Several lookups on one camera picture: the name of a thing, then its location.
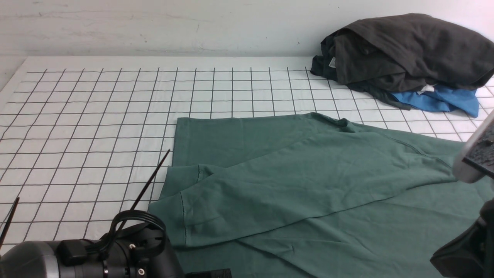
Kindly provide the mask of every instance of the green t-shirt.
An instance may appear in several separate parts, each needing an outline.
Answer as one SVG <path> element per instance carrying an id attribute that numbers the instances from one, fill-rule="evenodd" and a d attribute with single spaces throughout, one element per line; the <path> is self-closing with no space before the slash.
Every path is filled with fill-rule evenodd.
<path id="1" fill-rule="evenodd" d="M 440 277 L 430 256 L 494 196 L 452 175 L 461 147 L 317 113 L 180 118 L 149 210 L 186 272 Z"/>

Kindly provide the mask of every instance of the clothing pile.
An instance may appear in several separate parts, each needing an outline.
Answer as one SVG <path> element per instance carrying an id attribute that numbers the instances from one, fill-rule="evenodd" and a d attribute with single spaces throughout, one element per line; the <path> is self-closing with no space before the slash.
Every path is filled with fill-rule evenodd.
<path id="1" fill-rule="evenodd" d="M 357 20 L 321 42 L 311 73 L 401 109 L 476 117 L 477 88 L 494 74 L 494 43 L 425 14 Z"/>
<path id="2" fill-rule="evenodd" d="M 179 118 L 149 211 L 187 273 L 439 278 L 429 258 L 494 197 L 453 176 L 462 146 L 318 113 Z"/>

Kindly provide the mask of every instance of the black cable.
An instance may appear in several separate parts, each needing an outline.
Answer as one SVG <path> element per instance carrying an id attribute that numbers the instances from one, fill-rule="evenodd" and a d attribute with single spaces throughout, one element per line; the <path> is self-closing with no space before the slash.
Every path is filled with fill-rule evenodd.
<path id="1" fill-rule="evenodd" d="M 170 149 L 168 149 L 168 151 L 165 153 L 165 156 L 163 157 L 163 159 L 161 160 L 161 162 L 158 164 L 158 166 L 156 167 L 156 169 L 154 170 L 153 174 L 151 175 L 151 177 L 148 179 L 148 181 L 146 182 L 146 184 L 144 185 L 143 189 L 141 190 L 141 192 L 139 193 L 137 199 L 134 201 L 134 203 L 132 204 L 132 206 L 130 207 L 130 210 L 134 210 L 135 207 L 137 206 L 137 204 L 139 203 L 139 201 L 141 200 L 142 196 L 144 195 L 144 193 L 146 192 L 146 190 L 148 189 L 149 185 L 153 182 L 153 179 L 156 177 L 156 174 L 158 173 L 158 170 L 161 168 L 161 165 L 163 165 L 163 162 L 165 161 L 166 157 L 168 156 L 168 154 L 170 153 Z M 120 224 L 120 227 L 119 227 L 119 230 L 117 231 L 120 232 L 125 224 L 127 223 L 127 221 L 123 221 L 122 224 Z"/>
<path id="2" fill-rule="evenodd" d="M 15 202 L 10 208 L 7 221 L 5 222 L 5 227 L 3 228 L 3 232 L 0 235 L 0 248 L 3 245 L 3 241 L 5 240 L 5 237 L 7 237 L 8 228 L 10 228 L 10 223 L 12 223 L 12 219 L 14 218 L 15 209 L 17 208 L 17 204 L 19 203 L 19 200 L 20 200 L 19 197 L 15 198 Z"/>
<path id="3" fill-rule="evenodd" d="M 92 245 L 86 246 L 86 251 L 88 254 L 108 254 L 108 250 L 111 249 L 113 243 L 116 240 L 117 232 L 115 231 L 116 226 L 119 222 L 125 220 L 139 220 L 153 225 L 155 228 L 162 231 L 162 240 L 161 242 L 153 247 L 146 249 L 136 249 L 134 250 L 136 257 L 152 257 L 162 253 L 165 250 L 165 240 L 166 240 L 166 232 L 165 232 L 165 224 L 158 217 L 139 210 L 126 210 L 118 213 L 110 225 L 110 231 L 106 234 L 106 236 L 99 242 L 94 243 Z"/>

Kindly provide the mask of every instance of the white grid mat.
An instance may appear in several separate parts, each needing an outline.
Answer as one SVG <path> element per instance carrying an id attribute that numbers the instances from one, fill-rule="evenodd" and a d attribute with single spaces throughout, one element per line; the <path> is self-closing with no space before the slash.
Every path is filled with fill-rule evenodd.
<path id="1" fill-rule="evenodd" d="M 1 252 L 24 240 L 99 238 L 173 149 L 179 117 L 316 111 L 466 141 L 494 108 L 494 79 L 487 86 L 477 91 L 482 108 L 473 119 L 461 111 L 399 110 L 307 68 L 28 72 L 0 114 L 0 219 L 21 198 Z M 159 197 L 165 175 L 163 167 L 138 209 Z"/>

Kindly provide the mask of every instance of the clothing tag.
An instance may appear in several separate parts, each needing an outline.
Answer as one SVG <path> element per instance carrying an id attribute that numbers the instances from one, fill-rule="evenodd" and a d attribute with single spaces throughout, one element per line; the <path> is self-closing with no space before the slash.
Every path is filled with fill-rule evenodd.
<path id="1" fill-rule="evenodd" d="M 423 94 L 425 92 L 434 92 L 434 86 L 426 84 L 420 91 L 417 92 L 417 94 Z"/>
<path id="2" fill-rule="evenodd" d="M 331 62 L 329 62 L 329 66 L 332 68 L 336 68 L 336 58 L 335 57 L 333 57 L 333 59 L 331 59 Z"/>

